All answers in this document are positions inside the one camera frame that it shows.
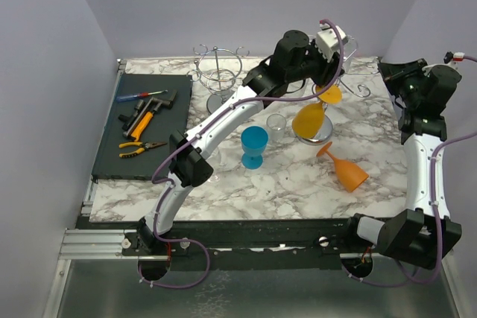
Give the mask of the yellow plastic goblet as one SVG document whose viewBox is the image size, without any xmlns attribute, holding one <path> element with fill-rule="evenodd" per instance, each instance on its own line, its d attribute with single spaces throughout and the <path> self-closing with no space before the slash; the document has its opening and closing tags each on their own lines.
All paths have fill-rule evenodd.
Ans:
<svg viewBox="0 0 477 318">
<path fill-rule="evenodd" d="M 303 139 L 312 139 L 317 135 L 325 119 L 323 105 L 339 103 L 342 99 L 342 92 L 337 85 L 332 85 L 318 95 L 317 99 L 317 102 L 304 106 L 292 121 L 292 130 Z"/>
</svg>

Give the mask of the short ribbed clear glass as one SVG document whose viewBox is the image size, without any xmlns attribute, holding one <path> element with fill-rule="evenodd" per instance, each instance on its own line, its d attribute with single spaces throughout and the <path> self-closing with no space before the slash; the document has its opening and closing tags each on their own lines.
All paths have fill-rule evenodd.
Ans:
<svg viewBox="0 0 477 318">
<path fill-rule="evenodd" d="M 275 113 L 268 116 L 266 129 L 271 142 L 277 143 L 284 138 L 286 124 L 286 118 L 280 114 Z"/>
</svg>

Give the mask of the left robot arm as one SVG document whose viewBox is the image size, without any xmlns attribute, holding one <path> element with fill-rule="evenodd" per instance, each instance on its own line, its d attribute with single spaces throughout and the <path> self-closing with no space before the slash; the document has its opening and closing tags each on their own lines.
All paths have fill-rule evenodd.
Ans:
<svg viewBox="0 0 477 318">
<path fill-rule="evenodd" d="M 216 147 L 274 101 L 285 102 L 289 84 L 311 79 L 328 89 L 343 72 L 346 43 L 347 35 L 334 25 L 322 25 L 313 39 L 302 31 L 286 31 L 273 54 L 247 73 L 219 109 L 186 133 L 171 134 L 170 153 L 157 168 L 167 168 L 168 174 L 151 178 L 165 187 L 152 211 L 138 223 L 139 245 L 146 253 L 156 255 L 164 249 L 164 234 L 184 200 L 212 176 L 207 159 Z"/>
</svg>

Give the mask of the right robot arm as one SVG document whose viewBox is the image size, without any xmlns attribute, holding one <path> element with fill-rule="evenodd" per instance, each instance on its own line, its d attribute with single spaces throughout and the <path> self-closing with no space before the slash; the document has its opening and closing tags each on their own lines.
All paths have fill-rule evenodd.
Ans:
<svg viewBox="0 0 477 318">
<path fill-rule="evenodd" d="M 462 235 L 461 225 L 450 219 L 441 162 L 447 139 L 442 113 L 461 75 L 450 64 L 429 65 L 424 59 L 379 63 L 378 71 L 401 109 L 398 125 L 408 166 L 405 208 L 387 220 L 355 214 L 343 243 L 351 252 L 372 244 L 380 255 L 432 270 Z"/>
</svg>

